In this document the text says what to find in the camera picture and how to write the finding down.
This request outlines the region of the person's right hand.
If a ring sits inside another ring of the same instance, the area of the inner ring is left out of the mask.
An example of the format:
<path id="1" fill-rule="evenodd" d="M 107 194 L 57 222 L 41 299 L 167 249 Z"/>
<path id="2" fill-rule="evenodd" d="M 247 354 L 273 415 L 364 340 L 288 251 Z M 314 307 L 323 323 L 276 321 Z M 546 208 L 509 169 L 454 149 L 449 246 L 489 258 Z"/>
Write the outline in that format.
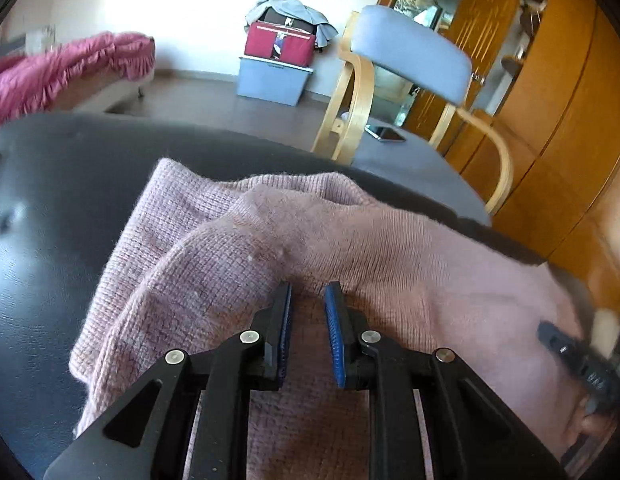
<path id="1" fill-rule="evenodd" d="M 572 418 L 565 430 L 565 439 L 568 446 L 576 444 L 582 434 L 585 434 L 587 437 L 604 440 L 616 428 L 616 417 L 595 412 L 590 413 L 588 411 L 589 401 L 590 399 L 587 396 L 583 396 L 572 413 Z"/>

